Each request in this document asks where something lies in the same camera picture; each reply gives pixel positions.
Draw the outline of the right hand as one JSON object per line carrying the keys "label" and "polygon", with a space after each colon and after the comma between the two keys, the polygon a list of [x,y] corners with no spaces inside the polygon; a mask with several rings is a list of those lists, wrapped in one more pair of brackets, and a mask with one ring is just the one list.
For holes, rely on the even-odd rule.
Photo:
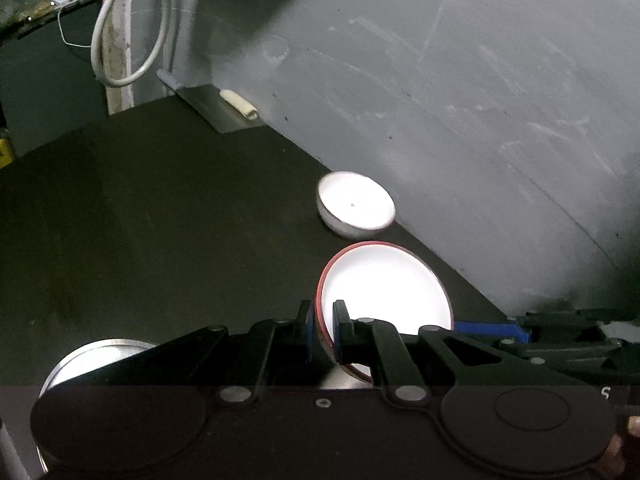
{"label": "right hand", "polygon": [[639,430],[639,417],[631,416],[625,429],[620,434],[614,434],[596,466],[601,479],[639,478]]}

